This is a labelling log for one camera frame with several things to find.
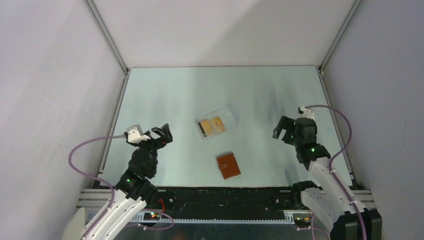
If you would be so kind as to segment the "clear plastic card box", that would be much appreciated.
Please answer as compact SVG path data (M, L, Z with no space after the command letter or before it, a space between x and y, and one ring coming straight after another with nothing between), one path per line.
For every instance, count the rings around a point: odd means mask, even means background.
M195 124L203 139L219 135L239 125L240 116L232 105L228 105L197 116Z

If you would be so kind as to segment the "brown leather card holder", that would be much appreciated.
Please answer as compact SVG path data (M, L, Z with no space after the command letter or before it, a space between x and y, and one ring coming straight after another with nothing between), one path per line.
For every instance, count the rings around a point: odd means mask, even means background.
M224 180L241 175L241 170L233 152L218 155L216 161Z

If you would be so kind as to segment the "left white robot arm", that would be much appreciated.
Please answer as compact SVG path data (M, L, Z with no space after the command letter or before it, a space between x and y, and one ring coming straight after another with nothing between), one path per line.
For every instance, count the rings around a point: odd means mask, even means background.
M169 124L146 132L133 125L120 137L135 151L119 181L109 185L110 198L83 228L83 240L113 240L137 213L158 202L158 188L150 180L157 174L158 150L173 141Z

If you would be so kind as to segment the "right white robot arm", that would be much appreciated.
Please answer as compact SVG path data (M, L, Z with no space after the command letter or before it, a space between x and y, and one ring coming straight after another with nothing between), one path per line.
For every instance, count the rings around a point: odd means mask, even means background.
M303 181L293 184L291 204L307 207L329 232L331 240L380 240L383 220L376 209L366 207L331 165L331 155L317 142L314 119L281 116L272 137L294 146L298 162L319 183Z

